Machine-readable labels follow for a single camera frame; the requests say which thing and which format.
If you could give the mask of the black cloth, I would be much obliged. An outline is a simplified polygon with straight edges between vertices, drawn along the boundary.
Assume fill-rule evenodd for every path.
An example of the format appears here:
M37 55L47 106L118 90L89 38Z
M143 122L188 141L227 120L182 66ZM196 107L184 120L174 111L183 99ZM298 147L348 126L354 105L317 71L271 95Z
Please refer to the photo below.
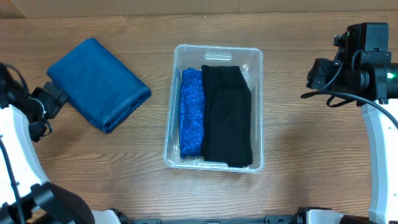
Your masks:
M207 96L202 154L206 161L230 167L252 164L248 88L219 88Z
M248 87L239 66L202 65L203 88L205 95L217 89Z

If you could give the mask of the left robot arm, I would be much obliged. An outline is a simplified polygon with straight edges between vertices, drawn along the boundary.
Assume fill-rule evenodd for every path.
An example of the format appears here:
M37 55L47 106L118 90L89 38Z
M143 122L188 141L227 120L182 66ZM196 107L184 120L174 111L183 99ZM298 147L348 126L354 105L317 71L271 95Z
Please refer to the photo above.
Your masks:
M53 119L68 96L47 82L30 92L25 80L13 79L12 65L1 64L1 223L122 224L113 209L89 208L78 195L49 181L33 143L52 133Z

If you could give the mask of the teal towel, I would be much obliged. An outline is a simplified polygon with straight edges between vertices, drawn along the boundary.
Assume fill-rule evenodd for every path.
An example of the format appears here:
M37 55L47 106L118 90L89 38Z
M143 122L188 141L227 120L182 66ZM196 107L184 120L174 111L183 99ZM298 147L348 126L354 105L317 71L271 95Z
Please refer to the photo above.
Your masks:
M47 75L69 96L70 104L106 134L152 95L144 82L94 38L84 40L54 63Z

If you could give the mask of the blue glitter cloth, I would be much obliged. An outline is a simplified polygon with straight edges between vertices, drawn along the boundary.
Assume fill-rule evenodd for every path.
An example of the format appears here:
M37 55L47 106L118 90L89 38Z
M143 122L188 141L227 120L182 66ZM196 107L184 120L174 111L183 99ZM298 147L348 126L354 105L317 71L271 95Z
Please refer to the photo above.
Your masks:
M180 157L201 156L204 137L205 94L201 70L188 68L182 72L179 101Z

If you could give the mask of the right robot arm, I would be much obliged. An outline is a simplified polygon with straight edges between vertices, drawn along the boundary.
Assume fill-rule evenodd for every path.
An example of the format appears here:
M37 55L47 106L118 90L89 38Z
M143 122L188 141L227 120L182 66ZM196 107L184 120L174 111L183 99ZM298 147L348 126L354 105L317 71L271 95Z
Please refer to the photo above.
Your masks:
M371 203L367 217L304 208L303 223L397 223L397 64L388 50L389 26L364 22L334 37L334 60L318 58L303 99L327 95L330 108L356 103L369 139Z

